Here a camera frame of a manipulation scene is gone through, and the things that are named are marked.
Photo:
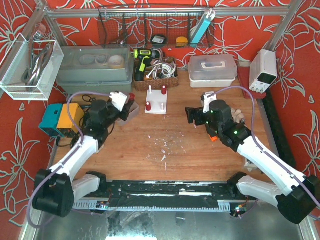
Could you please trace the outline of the work glove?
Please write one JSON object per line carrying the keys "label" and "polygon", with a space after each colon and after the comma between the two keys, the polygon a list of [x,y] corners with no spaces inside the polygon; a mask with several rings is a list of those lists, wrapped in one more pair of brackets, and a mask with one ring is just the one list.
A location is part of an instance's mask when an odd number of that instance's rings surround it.
{"label": "work glove", "polygon": [[245,122],[245,116],[240,109],[231,108],[231,115],[235,123],[243,124]]}

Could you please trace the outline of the yellow tape measure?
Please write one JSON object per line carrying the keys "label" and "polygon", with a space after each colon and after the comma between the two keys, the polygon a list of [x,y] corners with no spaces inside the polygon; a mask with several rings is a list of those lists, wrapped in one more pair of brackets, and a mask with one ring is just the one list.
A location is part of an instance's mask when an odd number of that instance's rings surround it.
{"label": "yellow tape measure", "polygon": [[187,37],[179,36],[176,38],[176,47],[177,48],[184,48],[188,45],[189,41]]}

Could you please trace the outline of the white peg board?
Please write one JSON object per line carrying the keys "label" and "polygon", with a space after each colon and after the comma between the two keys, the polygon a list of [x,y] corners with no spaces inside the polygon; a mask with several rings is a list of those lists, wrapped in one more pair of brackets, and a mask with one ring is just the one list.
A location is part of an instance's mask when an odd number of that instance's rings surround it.
{"label": "white peg board", "polygon": [[151,85],[148,86],[145,103],[151,103],[151,111],[146,111],[145,105],[146,114],[165,115],[167,113],[168,91],[166,95],[162,95],[161,89],[152,89]]}

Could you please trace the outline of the red notebook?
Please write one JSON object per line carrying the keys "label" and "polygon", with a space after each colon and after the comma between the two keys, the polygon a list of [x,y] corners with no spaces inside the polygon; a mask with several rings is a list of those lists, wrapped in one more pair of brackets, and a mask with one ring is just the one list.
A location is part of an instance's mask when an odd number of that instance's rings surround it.
{"label": "red notebook", "polygon": [[250,83],[250,68],[249,67],[239,66],[237,68],[237,78],[238,78],[240,86],[247,89],[254,99],[262,100],[267,96],[267,94],[265,92],[259,93],[259,92],[254,92],[249,89],[249,83]]}

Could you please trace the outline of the orange black screwdriver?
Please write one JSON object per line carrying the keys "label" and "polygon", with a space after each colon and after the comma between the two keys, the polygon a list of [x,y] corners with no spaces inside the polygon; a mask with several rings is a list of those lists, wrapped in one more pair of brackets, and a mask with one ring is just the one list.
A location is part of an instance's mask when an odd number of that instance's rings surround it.
{"label": "orange black screwdriver", "polygon": [[209,135],[210,140],[212,142],[215,142],[215,141],[217,141],[219,139],[218,136],[215,133],[209,133],[208,135]]}

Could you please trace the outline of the red large spring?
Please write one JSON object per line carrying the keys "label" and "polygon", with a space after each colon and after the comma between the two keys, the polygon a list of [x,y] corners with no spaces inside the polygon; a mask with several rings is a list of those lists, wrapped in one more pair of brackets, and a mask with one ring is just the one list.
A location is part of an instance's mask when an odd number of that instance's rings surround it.
{"label": "red large spring", "polygon": [[152,109],[152,105],[151,105],[151,103],[150,103],[149,101],[147,101],[147,102],[145,103],[145,110],[146,110],[147,112],[149,112],[149,111],[151,111],[151,109]]}
{"label": "red large spring", "polygon": [[135,97],[136,97],[136,96],[135,96],[133,93],[130,93],[130,94],[129,94],[129,100],[130,100],[130,101],[134,101],[134,100],[135,100]]}
{"label": "red large spring", "polygon": [[162,95],[166,95],[167,93],[168,93],[167,86],[163,85],[162,88],[161,88],[161,94]]}

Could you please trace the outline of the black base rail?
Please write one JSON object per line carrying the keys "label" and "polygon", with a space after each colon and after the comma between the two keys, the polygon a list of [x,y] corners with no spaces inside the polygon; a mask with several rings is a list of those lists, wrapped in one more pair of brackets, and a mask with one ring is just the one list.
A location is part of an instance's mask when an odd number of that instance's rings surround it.
{"label": "black base rail", "polygon": [[224,181],[138,181],[138,180],[107,180],[106,198],[120,198],[121,196],[145,197],[212,197],[216,200],[253,200],[240,193],[231,193]]}

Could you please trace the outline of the white plastic storage box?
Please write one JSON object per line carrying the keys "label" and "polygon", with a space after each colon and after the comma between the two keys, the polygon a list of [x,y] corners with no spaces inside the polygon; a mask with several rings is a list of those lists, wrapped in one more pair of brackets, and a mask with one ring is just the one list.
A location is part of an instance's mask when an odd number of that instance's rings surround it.
{"label": "white plastic storage box", "polygon": [[230,54],[195,55],[188,63],[190,87],[224,88],[238,76],[238,66]]}

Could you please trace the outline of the white power supply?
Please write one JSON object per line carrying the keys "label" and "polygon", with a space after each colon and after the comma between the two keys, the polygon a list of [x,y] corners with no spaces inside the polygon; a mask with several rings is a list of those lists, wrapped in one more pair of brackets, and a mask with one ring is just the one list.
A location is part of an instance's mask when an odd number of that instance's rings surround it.
{"label": "white power supply", "polygon": [[249,68],[249,89],[256,93],[265,93],[277,78],[276,53],[261,49]]}

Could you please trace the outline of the green cordless drill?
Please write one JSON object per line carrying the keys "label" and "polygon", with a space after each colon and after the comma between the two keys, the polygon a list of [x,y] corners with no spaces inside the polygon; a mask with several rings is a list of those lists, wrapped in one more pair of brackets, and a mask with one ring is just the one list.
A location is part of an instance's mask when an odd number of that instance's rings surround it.
{"label": "green cordless drill", "polygon": [[134,79],[136,82],[144,80],[146,68],[151,65],[152,60],[159,59],[162,52],[159,48],[135,48],[133,57],[138,60],[138,65],[135,68]]}

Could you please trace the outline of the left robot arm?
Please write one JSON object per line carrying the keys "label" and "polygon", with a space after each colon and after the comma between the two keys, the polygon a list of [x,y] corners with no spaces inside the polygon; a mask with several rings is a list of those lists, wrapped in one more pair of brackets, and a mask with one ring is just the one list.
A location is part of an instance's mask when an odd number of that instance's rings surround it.
{"label": "left robot arm", "polygon": [[75,179],[75,176],[85,162],[103,147],[110,135],[109,127],[119,119],[126,121],[129,118],[134,102],[134,99],[109,99],[91,103],[78,142],[57,164],[50,169],[41,169],[36,174],[31,196],[34,209],[63,218],[79,199],[107,192],[105,174],[88,171],[81,179]]}

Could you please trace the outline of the yellow soldering station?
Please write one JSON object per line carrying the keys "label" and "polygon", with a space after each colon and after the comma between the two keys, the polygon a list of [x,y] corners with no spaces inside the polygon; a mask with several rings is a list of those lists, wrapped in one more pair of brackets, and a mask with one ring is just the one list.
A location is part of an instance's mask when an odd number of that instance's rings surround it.
{"label": "yellow soldering station", "polygon": [[[72,117],[72,120],[80,126],[80,120],[84,117],[85,112],[80,107],[78,103],[70,103],[69,104],[69,113]],[[79,130],[76,128],[74,123],[71,121],[68,115],[68,105],[64,104],[62,107],[62,111],[59,117],[59,121],[57,124],[57,129],[65,138],[73,138],[76,134],[78,134]]]}

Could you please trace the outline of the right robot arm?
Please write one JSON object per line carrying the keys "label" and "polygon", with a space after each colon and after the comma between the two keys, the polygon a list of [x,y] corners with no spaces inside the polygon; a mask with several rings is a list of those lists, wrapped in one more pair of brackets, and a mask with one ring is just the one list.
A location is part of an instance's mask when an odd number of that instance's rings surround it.
{"label": "right robot arm", "polygon": [[292,168],[265,147],[243,123],[237,123],[223,100],[203,107],[186,107],[187,121],[204,125],[211,140],[245,157],[266,174],[271,183],[256,180],[243,172],[229,179],[244,196],[251,196],[276,207],[284,218],[300,224],[320,204],[320,180]]}

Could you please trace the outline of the wicker basket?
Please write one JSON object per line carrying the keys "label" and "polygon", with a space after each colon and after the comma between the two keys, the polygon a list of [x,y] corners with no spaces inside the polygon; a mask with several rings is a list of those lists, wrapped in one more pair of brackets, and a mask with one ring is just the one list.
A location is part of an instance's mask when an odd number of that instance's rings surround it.
{"label": "wicker basket", "polygon": [[132,79],[137,91],[146,91],[151,85],[152,89],[161,89],[163,85],[167,88],[174,88],[179,85],[178,66],[174,57],[166,57],[162,64],[158,60],[153,60],[151,66],[145,70],[143,81]]}

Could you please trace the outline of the clear acrylic box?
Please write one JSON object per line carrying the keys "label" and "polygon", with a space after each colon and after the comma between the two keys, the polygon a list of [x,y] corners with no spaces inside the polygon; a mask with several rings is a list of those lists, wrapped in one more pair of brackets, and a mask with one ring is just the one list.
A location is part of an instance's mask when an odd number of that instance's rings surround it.
{"label": "clear acrylic box", "polygon": [[33,40],[22,34],[0,63],[0,88],[15,101],[48,101],[64,53],[56,40]]}

